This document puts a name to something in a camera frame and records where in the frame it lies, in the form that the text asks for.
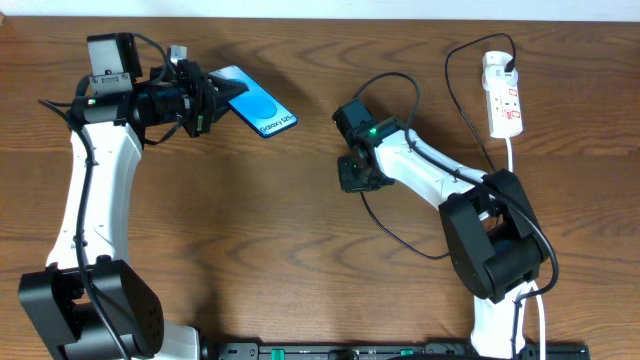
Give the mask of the blue screen Galaxy smartphone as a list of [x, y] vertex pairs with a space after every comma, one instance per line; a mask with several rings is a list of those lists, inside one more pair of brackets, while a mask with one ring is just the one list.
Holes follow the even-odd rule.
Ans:
[[238, 66], [228, 66], [210, 72], [210, 75], [247, 86], [247, 91], [231, 99], [229, 105], [262, 138], [273, 137], [298, 123], [296, 115]]

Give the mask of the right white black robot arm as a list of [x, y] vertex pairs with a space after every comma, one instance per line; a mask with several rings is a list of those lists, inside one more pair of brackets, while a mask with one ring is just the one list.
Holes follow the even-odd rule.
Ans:
[[525, 302], [541, 292], [535, 284], [541, 264], [557, 259], [516, 175], [464, 166], [399, 118], [376, 121], [357, 98], [332, 120], [351, 152], [338, 160], [342, 190], [363, 195], [400, 182], [436, 208], [447, 255], [474, 296], [475, 352], [517, 358], [525, 348]]

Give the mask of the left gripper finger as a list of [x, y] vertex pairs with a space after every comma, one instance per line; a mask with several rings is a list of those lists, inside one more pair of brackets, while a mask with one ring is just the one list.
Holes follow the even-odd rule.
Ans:
[[230, 106], [227, 103], [217, 105], [216, 108], [209, 107], [202, 112], [202, 132], [209, 133], [212, 126], [228, 111]]
[[223, 78], [209, 78], [208, 81], [215, 108], [225, 106], [230, 100], [248, 91], [248, 86], [241, 81]]

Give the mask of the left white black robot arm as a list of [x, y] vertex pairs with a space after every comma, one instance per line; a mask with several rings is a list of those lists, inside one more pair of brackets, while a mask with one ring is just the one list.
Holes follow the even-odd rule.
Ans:
[[235, 66], [206, 73], [179, 46], [144, 73], [137, 33], [92, 35], [92, 71], [69, 103], [52, 103], [71, 132], [72, 175], [63, 222], [42, 271], [18, 296], [55, 359], [206, 359], [199, 331], [165, 319], [133, 270], [128, 216], [146, 131], [167, 125], [198, 137], [249, 91]]

